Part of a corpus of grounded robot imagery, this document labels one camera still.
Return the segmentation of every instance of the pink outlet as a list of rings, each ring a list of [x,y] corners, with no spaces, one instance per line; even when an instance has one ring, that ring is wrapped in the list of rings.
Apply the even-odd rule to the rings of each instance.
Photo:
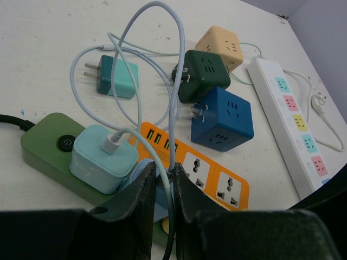
[[[284,95],[283,97],[290,111],[299,111],[299,108],[295,103],[293,96]]]
[[[316,168],[316,171],[319,176],[327,175],[326,167],[323,163],[323,160],[320,156],[315,156],[311,158],[314,167]]]

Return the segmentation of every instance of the black power button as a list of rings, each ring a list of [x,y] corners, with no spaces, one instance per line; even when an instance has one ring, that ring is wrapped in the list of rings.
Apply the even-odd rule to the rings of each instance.
[[[59,137],[57,146],[63,152],[72,152],[72,147],[74,146],[74,141],[76,137],[66,134]]]

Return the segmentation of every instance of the table surface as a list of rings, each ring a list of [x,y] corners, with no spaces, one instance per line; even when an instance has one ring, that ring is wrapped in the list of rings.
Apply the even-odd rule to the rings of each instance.
[[[241,42],[257,44],[265,58],[283,68],[309,76],[316,92],[328,96],[326,116],[347,142],[347,126],[331,100],[312,63],[286,20],[238,0],[167,2],[180,15],[185,26],[186,49],[212,25],[237,33]],[[1,0],[0,4],[0,113],[39,122],[49,113],[65,113],[84,126],[95,124],[79,107],[69,83],[69,69],[77,53],[87,47],[110,44],[107,32],[121,35],[132,15],[146,1]],[[127,40],[164,52],[178,51],[178,33],[173,19],[160,8],[151,8],[134,24]],[[245,61],[236,71],[249,80],[245,67],[258,54],[242,46]],[[96,94],[93,80],[83,77],[83,63],[98,63],[103,53],[95,51],[82,58],[75,77],[78,92],[96,115],[117,124],[132,126],[121,114],[113,97]],[[156,58],[170,72],[177,57]],[[158,75],[138,58],[143,121],[154,122],[168,103]],[[306,113],[308,85],[302,79],[287,77]],[[277,147],[256,92],[232,80],[228,91],[248,100],[252,106],[254,138],[227,153],[190,142],[189,106],[182,105],[175,124],[176,138],[245,178],[250,185],[249,209],[287,209],[299,201],[288,170]],[[126,110],[137,118],[136,99],[123,100]],[[339,145],[319,116],[312,111],[314,136]],[[21,157],[17,127],[0,126],[0,210],[62,209],[93,207],[71,191],[26,165]],[[319,145],[327,167],[337,173],[346,163],[345,153]],[[153,258],[161,259],[155,247]]]

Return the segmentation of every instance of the white power strip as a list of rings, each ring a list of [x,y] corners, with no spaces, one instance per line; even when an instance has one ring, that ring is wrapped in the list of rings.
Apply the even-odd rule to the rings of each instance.
[[[248,72],[295,188],[300,199],[304,199],[328,182],[332,175],[281,65],[256,58]]]

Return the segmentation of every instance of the beige cube adapter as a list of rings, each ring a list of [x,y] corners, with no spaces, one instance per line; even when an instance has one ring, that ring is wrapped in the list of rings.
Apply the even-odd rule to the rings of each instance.
[[[230,73],[243,62],[237,35],[218,26],[212,26],[195,45],[196,50],[217,53]]]

